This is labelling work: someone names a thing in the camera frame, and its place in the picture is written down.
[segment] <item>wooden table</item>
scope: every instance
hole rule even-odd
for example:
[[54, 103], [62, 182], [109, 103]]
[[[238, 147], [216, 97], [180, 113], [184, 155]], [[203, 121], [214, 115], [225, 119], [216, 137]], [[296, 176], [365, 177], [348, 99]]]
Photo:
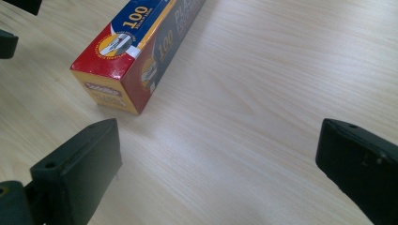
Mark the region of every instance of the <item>wooden table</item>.
[[140, 116], [69, 71], [127, 2], [0, 2], [20, 37], [0, 61], [1, 181], [114, 117], [124, 164], [89, 224], [371, 224], [314, 157], [324, 118], [398, 143], [396, 1], [207, 0]]

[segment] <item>cardboard box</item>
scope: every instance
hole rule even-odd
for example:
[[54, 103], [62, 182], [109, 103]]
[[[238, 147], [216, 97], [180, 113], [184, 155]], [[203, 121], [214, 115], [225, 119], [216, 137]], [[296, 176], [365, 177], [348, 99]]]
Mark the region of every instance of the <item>cardboard box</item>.
[[71, 72], [98, 104], [141, 113], [204, 3], [129, 1]]

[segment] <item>aluminum foil box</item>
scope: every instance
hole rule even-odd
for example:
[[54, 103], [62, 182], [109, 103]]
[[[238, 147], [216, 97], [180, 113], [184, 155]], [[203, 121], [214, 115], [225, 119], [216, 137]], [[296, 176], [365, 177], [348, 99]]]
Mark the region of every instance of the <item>aluminum foil box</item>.
[[71, 72], [98, 104], [140, 114], [204, 3], [129, 1]]

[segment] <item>wood grain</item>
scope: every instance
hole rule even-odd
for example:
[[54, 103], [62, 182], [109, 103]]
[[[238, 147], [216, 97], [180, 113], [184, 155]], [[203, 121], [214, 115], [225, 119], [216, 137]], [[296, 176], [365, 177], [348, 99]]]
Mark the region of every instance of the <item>wood grain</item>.
[[0, 2], [0, 180], [115, 117], [123, 167], [89, 224], [371, 224], [314, 163], [324, 118], [398, 143], [398, 3], [207, 0], [144, 112], [69, 66], [127, 0]]

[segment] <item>black object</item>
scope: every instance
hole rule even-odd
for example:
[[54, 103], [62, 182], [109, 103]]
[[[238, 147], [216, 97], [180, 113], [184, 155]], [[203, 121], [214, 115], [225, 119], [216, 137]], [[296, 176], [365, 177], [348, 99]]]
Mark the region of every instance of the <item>black object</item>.
[[40, 9], [42, 0], [3, 0], [3, 1], [8, 2], [11, 5], [17, 8], [21, 8], [34, 15], [38, 15], [38, 10]]
[[325, 119], [316, 164], [374, 224], [398, 224], [398, 146]]
[[[3, 0], [34, 15], [38, 15], [42, 0]], [[9, 59], [14, 56], [18, 37], [0, 29], [0, 59]]]
[[18, 37], [9, 32], [0, 30], [0, 59], [9, 59], [14, 56]]
[[0, 224], [84, 225], [121, 166], [115, 119], [86, 127], [30, 169], [0, 183]]

